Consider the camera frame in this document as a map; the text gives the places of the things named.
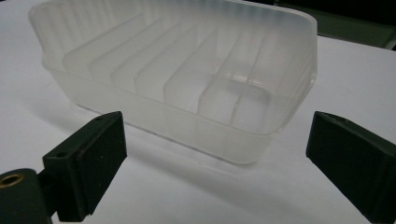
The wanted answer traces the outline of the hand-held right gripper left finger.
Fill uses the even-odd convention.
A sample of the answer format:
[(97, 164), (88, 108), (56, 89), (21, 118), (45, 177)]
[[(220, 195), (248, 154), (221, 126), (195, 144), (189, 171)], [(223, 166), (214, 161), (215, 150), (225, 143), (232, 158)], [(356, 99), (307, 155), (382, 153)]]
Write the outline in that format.
[(102, 200), (127, 157), (120, 111), (92, 119), (43, 157), (48, 210), (63, 222), (81, 222)]

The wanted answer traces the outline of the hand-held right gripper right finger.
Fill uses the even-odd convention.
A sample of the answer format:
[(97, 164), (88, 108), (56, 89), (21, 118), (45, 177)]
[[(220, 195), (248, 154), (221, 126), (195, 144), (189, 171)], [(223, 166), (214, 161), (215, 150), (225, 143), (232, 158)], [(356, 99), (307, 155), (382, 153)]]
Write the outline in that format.
[(370, 222), (396, 222), (395, 144), (348, 119), (317, 111), (305, 155)]

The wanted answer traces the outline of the translucent plastic divided box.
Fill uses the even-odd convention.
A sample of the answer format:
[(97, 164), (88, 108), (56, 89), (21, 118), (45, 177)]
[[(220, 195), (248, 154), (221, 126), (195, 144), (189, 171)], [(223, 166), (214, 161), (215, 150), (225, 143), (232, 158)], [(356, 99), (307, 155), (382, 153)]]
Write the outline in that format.
[(236, 164), (256, 161), (318, 73), (316, 20), (245, 0), (46, 0), (29, 20), (76, 105)]

